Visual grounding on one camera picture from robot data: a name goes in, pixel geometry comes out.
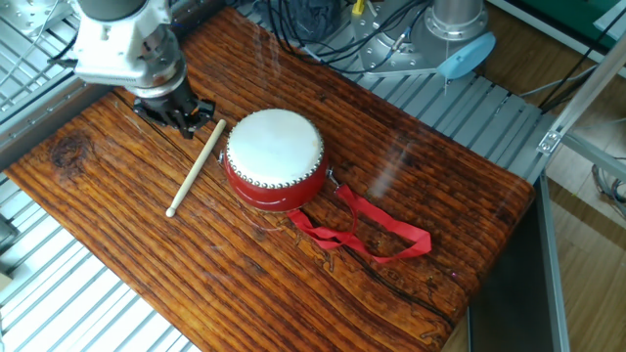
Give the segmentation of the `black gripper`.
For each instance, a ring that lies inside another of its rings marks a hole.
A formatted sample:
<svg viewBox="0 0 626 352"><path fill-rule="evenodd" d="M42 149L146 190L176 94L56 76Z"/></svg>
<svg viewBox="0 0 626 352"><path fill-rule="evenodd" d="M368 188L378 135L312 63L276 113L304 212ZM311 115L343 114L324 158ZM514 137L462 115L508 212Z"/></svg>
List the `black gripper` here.
<svg viewBox="0 0 626 352"><path fill-rule="evenodd" d="M213 119L215 103L209 100L200 100L193 92L188 79L172 92L164 96L134 99L133 111L140 117L155 124L178 123L177 116L181 116L180 132L188 140Z"/></svg>

